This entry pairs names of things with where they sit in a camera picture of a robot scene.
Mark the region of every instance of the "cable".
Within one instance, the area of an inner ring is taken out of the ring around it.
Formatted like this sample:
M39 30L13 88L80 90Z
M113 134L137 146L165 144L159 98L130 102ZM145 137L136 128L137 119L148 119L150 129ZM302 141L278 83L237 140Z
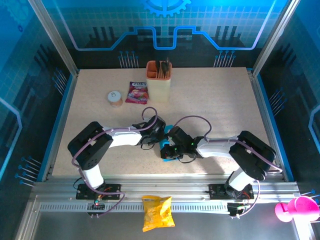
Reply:
M252 206L251 206L247 211L239 214L239 215L237 216L238 218L240 218L240 217L242 217L243 215L246 215L247 213L249 213L249 212L254 208L254 206L256 205L256 203L257 203L257 201L258 201L258 198L259 198L259 196L260 196L260 182L259 182L258 180L256 180L256 183L258 184L258 192L257 192L257 194L256 194L256 198L255 198Z
M156 144L153 144L152 147L150 147L150 148L143 148L143 144L142 144L142 145L140 146L140 148L141 148L142 150L151 150L151 149L154 148L155 145L156 145Z
M207 119L205 119L203 116L198 116L198 115L184 116L183 118L180 118L180 119L175 123L175 125L174 125L173 127L177 126L178 123L180 123L182 120L187 119L187 118L198 118L198 119L205 120L205 121L208 123L208 125L209 125L209 131L207 131L207 132L203 135L203 136L204 136L204 139L207 139L206 136L211 132L212 126L211 126L211 123L210 123Z
M80 179L82 179L82 176L79 177L77 180L75 180L75 182L73 183L73 188L74 188L75 190L78 190L78 188L75 188L75 184L76 184Z
M145 130L151 128L151 127L156 123L156 121L157 121L157 119L158 119L158 112L157 112L157 110L156 110L154 107L152 107L152 106L146 107L146 108L142 111L142 114L141 114L141 117L142 117L143 120L144 120L144 113L145 113L145 111L146 111L147 109L153 109L154 112L155 112L154 120L153 120L153 122L152 122L149 126L146 126L146 127L144 127L144 128L141 128L141 129L131 129L130 127L129 127L129 128L119 127L119 128L108 129L108 130L106 130L106 131L100 132L100 133L98 133L97 135L95 135L93 138L91 138L85 145L83 145L83 147L81 147L81 148L79 149L79 151L73 156L73 158L72 158L72 160L71 160L72 165L74 165L75 167L78 168L79 174L80 174L80 176L82 177L84 183L85 183L85 184L87 185L87 187L88 187L89 189L91 189L93 192L95 192L95 193L97 193L97 194L100 194L100 195L106 195L105 192L98 191L98 190L94 189L94 188L88 183L88 181L87 181L87 179L85 178L85 176L84 176L84 174L83 174L80 166L75 163L76 158L77 158L77 157L82 153L82 151L85 150L93 141L95 141L97 138L99 138L99 137L102 136L103 134L106 134L106 133L109 133L109 132L116 132L116 133L118 133L118 132L124 132L124 131L127 132L128 130L129 130L129 131L132 131L132 132L140 132L140 131L145 131ZM125 199L125 196L126 196L124 192L108 192L107 195L123 195L123 196L122 196L122 198L121 198L114 206L112 206L109 210L107 210L106 212L100 214L99 216L103 216L103 215L109 213L110 211L112 211L114 208L116 208L116 207Z
M245 195L245 196L248 198L248 200L250 200L250 196L249 196L248 193L246 193L245 191L243 191L242 194Z
M181 161L180 158L178 157L178 160L179 160L179 162L182 163L182 164L189 164L189 163L192 163L194 160L196 160L196 158L197 158L197 157L195 157L194 159L192 159L192 160L190 160L190 161Z

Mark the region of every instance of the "metal frame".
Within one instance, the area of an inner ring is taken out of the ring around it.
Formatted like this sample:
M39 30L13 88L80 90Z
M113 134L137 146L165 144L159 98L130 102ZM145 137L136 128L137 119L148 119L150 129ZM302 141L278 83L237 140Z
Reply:
M76 84L78 81L78 74L72 79L69 79L67 86L64 91L64 95L57 113L56 120L53 125L52 133L49 139L49 143L47 145L42 165L38 174L37 181L44 182L47 180L48 174L50 174L53 170L60 141L64 132L65 124L67 122L67 117L72 101L72 97L74 95Z
M292 172L288 163L288 159L278 133L278 129L275 129L277 128L277 126L275 125L275 128L274 128L274 124L272 123L275 120L272 119L273 116L270 114L272 111L270 106L268 106L269 104L268 99L265 99L265 96L263 93L264 91L263 86L261 86L258 78L256 76L253 76L250 71L248 71L248 75L251 81L252 89L254 92L256 103L260 111L260 115L262 118L266 135L268 137L271 147L276 152L275 161L283 169L283 172L282 172L283 179L285 181L293 181L294 177L292 175Z
M38 17L40 23L44 27L44 30L51 39L56 50L60 54L62 60L64 61L66 67L73 76L76 76L78 73L78 68L73 61L64 41L62 40L54 22L52 21L49 13L41 0L28 0L31 7L33 8L36 16Z
M126 193L125 200L119 205L116 212L142 212L141 197L157 195L173 197L173 212L226 214L226 203L239 201L210 200L209 194L205 191L208 190L208 184L223 184L228 176L227 174L188 174L180 176L177 176L177 174L159 174L151 178L147 174L114 175L105 178L105 181L121 184L121 190ZM278 178L272 174L267 178L266 181L261 182L258 203L289 202L295 195L299 194L295 182L278 182ZM52 178L47 182L35 183L15 239L32 239L37 230L40 212L88 212L93 202L75 199L74 181L73 178ZM257 190L257 185L253 185L253 192L257 193ZM112 200L102 203L105 203L108 209L115 202Z
M282 16L279 17L278 25L270 34L270 37L266 44L264 45L261 53L259 54L253 68L252 74L254 77L257 77L260 73L262 67L266 63L269 55L271 54L272 50L274 49L278 39L281 37L282 33L285 30L289 20L291 19L292 15L294 14L300 0L291 0L291 2L285 7L283 10Z

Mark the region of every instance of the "blue edge trim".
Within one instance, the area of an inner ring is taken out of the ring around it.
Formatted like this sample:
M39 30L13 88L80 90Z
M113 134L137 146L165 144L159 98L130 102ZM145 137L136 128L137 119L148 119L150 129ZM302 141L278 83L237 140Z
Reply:
M288 162L288 158L287 158L287 155L286 155L286 151L285 151L284 145L282 143L282 140L281 140L281 137L280 137L280 134L279 134L279 131L278 131L278 127L277 127L277 124L276 124L275 117L272 114L271 106L270 106L270 103L268 101L268 96L267 96L267 93L266 93L266 90L265 90L265 86L264 86L264 84L262 82L262 78L261 78L260 74L258 74L257 79L258 79L258 82L259 82L259 85L260 85L260 88L261 88L261 91L262 91L263 100L265 102L266 109L268 111L268 114L269 114L269 117L270 117L270 120L271 120L271 124L272 124L273 130L274 130L275 138L276 138L276 141L277 141L278 146L279 146L279 150L280 150L280 153L281 153L281 156L282 156L283 165L284 165L284 169L285 169L286 175L288 177L288 180L290 182L293 182L294 181L294 176L292 174L292 171L291 171L291 168L290 168L290 165L289 165L289 162Z
M69 93L72 81L73 81L73 76L70 74L70 77L68 79L68 83L67 83L67 85L65 87L65 91L64 91L61 103L60 103L58 114L56 115L56 119L55 119L55 122L54 122L54 125L53 125L53 129L52 129L52 132L51 132L51 136L50 136L48 145L47 145L46 150L45 150L45 154L44 154L44 157L43 157L41 168L40 168L38 177L36 179L37 182L41 182L42 181L41 179L43 178L43 176L45 174L46 166L47 166L48 161L49 161L49 155L50 155L50 152L51 152L51 148L53 146L54 139L55 139L56 133L58 131L58 126L59 126L59 123L60 123L60 120L61 120L62 113L63 113L64 108L65 108L65 103L66 103L66 100L67 100L67 97L68 97L68 93Z
M71 86L71 83L72 83L72 78L73 78L73 76L70 75L68 84L66 86L66 89L65 89L65 92L64 92L60 107L59 107L58 114L57 114L55 122L54 122L54 126L53 126L53 129L52 129L52 132L51 132L51 136L50 136L50 139L49 139L49 142L48 142L48 145L47 145L44 157L43 157L43 161L42 161L41 169L39 171L37 182L41 182L41 179L45 174L45 169L46 169L46 166L47 166L48 160L49 160L49 154L50 154L50 151L51 151L54 139L55 139L55 135L56 135L57 130L58 130L58 125L59 125L59 122L61 120L61 116L62 116L64 107L65 107L67 96L68 96L68 93L69 93L69 90L70 90L70 86ZM293 182L294 181L294 176L292 174L292 171L291 171L291 168L290 168L290 165L289 165L289 162L288 162L288 158L287 158L287 155L286 155L286 152L285 152L285 148L284 148L284 145L282 143L282 140L281 140L281 137L280 137L280 134L279 134L279 131L278 131L276 120L274 118L274 115L272 114L271 106L270 106L270 103L268 101L268 96L267 96L267 93L266 93L266 90L265 90L265 86L264 86L264 84L262 82L260 74L258 74L257 79L258 79L258 82L259 82L259 85L260 85L260 88L261 88L261 91L262 91L263 100L265 102L265 105L266 105L266 108L267 108L267 111L268 111L268 114L269 114L269 117L270 117L270 120L271 120L271 124L272 124L273 130L274 130L275 138L276 138L276 141L278 143L280 153L282 155L283 165L284 165L288 180L290 182ZM168 127L166 129L167 131L172 128L171 125L167 126L167 127ZM160 144L160 148L162 148L163 144L165 144L165 143L167 143L167 142L162 142L162 144Z

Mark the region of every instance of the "snack packet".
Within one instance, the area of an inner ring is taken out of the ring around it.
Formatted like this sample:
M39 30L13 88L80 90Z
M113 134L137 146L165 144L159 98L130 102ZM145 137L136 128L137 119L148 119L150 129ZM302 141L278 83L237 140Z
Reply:
M172 197L143 196L144 225L143 232L155 228L175 227L175 222L171 215Z
M146 82L131 81L126 103L147 104L148 88Z

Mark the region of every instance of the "pink object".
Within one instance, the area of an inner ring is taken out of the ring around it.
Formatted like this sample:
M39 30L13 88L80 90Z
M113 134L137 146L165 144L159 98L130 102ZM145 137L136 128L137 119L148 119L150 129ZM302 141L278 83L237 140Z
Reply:
M318 204L308 196L292 199L287 205L287 210L294 218L306 221L316 221L320 215Z
M285 223L292 220L293 216L288 211L288 205L285 203L278 203L274 208L275 215L277 218Z

